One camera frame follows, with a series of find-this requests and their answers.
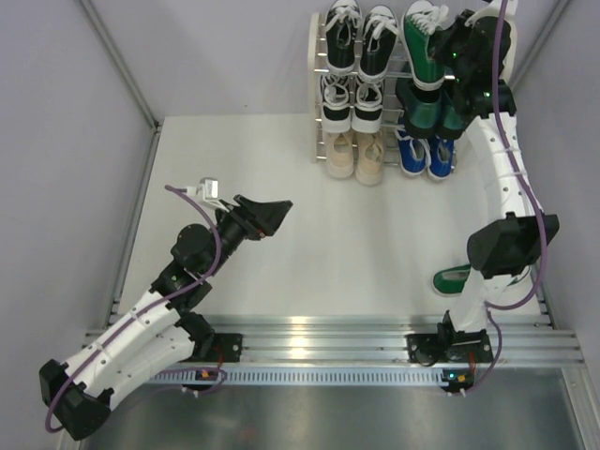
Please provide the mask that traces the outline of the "dark green leather shoe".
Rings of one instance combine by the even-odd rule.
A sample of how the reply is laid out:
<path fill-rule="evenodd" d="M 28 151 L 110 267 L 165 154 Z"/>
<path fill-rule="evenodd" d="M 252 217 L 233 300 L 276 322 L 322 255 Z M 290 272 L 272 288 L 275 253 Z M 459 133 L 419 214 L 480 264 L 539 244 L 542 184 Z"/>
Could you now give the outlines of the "dark green leather shoe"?
<path fill-rule="evenodd" d="M 444 140 L 459 139 L 466 128 L 452 99 L 454 84 L 453 81 L 445 81 L 441 89 L 441 112 L 436 132 Z"/>
<path fill-rule="evenodd" d="M 441 90 L 424 91 L 416 87 L 412 79 L 398 78 L 395 93 L 409 135 L 416 139 L 433 136 L 441 114 Z"/>

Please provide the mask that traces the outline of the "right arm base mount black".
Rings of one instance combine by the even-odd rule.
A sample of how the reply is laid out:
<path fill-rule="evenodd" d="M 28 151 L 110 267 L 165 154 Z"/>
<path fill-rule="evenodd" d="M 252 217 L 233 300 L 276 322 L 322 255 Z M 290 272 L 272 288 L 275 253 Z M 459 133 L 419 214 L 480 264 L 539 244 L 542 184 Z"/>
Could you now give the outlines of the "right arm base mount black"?
<path fill-rule="evenodd" d="M 491 363 L 494 355 L 485 330 L 457 333 L 451 337 L 439 334 L 410 334 L 406 338 L 409 360 L 424 367 L 441 363 Z"/>

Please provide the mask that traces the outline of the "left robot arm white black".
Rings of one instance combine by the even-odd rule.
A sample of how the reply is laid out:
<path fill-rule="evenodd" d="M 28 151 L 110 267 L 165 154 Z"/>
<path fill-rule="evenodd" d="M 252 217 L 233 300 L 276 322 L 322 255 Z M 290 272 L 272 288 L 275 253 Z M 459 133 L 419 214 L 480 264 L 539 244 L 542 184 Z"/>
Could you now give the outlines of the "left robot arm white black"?
<path fill-rule="evenodd" d="M 171 261 L 128 312 L 68 359 L 41 367 L 47 431 L 82 441 L 163 370 L 188 359 L 206 360 L 215 330 L 194 309 L 212 290 L 208 279 L 244 242 L 273 236 L 292 207 L 289 200 L 255 202 L 237 195 L 213 216 L 202 212 L 203 224 L 183 227 Z"/>

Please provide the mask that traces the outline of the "black white sneaker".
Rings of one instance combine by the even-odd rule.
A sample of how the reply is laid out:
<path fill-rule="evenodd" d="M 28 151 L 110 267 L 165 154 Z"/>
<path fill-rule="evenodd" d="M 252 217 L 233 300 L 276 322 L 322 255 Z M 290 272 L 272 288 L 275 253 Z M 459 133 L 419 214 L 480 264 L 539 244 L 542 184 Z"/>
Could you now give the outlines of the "black white sneaker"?
<path fill-rule="evenodd" d="M 332 73 L 320 80 L 322 130 L 329 134 L 351 129 L 350 78 Z"/>
<path fill-rule="evenodd" d="M 383 120 L 385 80 L 367 82 L 356 78 L 352 129 L 359 133 L 376 133 Z"/>

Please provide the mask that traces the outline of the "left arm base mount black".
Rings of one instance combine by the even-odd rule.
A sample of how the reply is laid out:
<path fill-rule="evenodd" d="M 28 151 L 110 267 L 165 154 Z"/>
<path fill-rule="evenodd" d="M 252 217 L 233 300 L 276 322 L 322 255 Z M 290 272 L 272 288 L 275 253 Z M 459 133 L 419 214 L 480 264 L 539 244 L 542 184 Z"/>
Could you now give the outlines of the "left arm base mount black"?
<path fill-rule="evenodd" d="M 238 333 L 215 333 L 201 344 L 196 344 L 186 362 L 238 363 L 243 349 L 243 335 Z"/>

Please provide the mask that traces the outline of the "green sneaker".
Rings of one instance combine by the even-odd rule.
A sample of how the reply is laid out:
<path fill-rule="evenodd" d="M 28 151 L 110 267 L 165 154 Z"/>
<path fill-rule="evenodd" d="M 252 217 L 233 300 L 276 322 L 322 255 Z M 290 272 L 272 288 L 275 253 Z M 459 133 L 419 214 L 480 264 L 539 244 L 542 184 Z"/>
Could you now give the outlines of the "green sneaker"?
<path fill-rule="evenodd" d="M 509 281 L 505 281 L 506 275 L 496 276 L 494 280 L 501 279 L 501 292 L 508 287 L 518 285 L 530 275 L 531 267 L 527 265 L 522 271 L 512 275 Z M 470 264 L 463 264 L 443 269 L 437 272 L 431 281 L 433 290 L 441 296 L 459 296 L 463 293 L 470 275 L 474 269 Z"/>
<path fill-rule="evenodd" d="M 439 89 L 443 84 L 444 68 L 429 55 L 433 35 L 442 30 L 449 8 L 430 1 L 415 1 L 401 19 L 400 38 L 407 54 L 414 85 L 423 91 Z"/>

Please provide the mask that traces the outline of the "beige lace sneaker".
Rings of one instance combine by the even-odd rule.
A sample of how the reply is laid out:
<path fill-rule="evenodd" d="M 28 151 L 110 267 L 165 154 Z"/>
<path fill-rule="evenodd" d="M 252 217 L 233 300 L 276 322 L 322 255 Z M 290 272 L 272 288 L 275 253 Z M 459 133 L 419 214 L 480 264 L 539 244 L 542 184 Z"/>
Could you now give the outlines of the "beige lace sneaker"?
<path fill-rule="evenodd" d="M 383 164 L 385 159 L 385 145 L 383 133 L 358 133 L 357 134 L 358 159 L 356 177 L 365 186 L 372 187 L 383 180 Z"/>
<path fill-rule="evenodd" d="M 325 133 L 324 149 L 326 169 L 330 176 L 345 179 L 353 174 L 353 133 Z"/>

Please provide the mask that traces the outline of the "blue sneaker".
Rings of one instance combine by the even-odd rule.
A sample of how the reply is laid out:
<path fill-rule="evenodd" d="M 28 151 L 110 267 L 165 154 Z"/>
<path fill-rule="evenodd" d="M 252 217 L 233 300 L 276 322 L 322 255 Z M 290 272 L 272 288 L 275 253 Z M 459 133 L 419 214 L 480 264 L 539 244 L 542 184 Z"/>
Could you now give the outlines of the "blue sneaker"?
<path fill-rule="evenodd" d="M 401 170 L 408 176 L 421 174 L 428 167 L 428 141 L 413 138 L 403 125 L 397 125 L 395 136 Z"/>
<path fill-rule="evenodd" d="M 428 146 L 428 174 L 435 181 L 442 181 L 453 172 L 455 141 L 432 136 L 428 139 Z"/>

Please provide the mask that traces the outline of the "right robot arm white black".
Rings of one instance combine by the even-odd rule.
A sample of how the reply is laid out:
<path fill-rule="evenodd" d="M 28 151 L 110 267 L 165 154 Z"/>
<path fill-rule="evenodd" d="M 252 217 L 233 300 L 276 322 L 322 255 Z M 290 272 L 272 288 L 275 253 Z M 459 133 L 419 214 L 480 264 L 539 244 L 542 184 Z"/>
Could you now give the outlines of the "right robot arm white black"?
<path fill-rule="evenodd" d="M 515 1 L 491 1 L 465 10 L 434 35 L 431 52 L 453 75 L 449 97 L 465 125 L 487 197 L 487 223 L 466 245 L 470 265 L 465 287 L 437 326 L 436 343 L 456 362 L 473 346 L 488 345 L 489 312 L 522 308 L 535 297 L 536 279 L 520 298 L 507 290 L 533 265 L 543 269 L 548 245 L 559 230 L 543 211 L 528 180 L 517 137 L 517 108 L 507 81 L 517 46 Z"/>

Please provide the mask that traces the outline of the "black low sneaker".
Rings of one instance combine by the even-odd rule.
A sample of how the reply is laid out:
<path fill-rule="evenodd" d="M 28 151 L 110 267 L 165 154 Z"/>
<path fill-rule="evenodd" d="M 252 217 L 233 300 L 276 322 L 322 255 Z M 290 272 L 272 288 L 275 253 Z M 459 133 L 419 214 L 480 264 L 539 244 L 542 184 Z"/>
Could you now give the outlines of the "black low sneaker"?
<path fill-rule="evenodd" d="M 358 76 L 363 82 L 378 83 L 385 77 L 399 32 L 398 19 L 390 7 L 378 5 L 367 14 L 358 67 Z"/>
<path fill-rule="evenodd" d="M 337 0 L 325 16 L 326 65 L 336 76 L 353 71 L 354 46 L 362 23 L 362 12 L 354 0 Z"/>

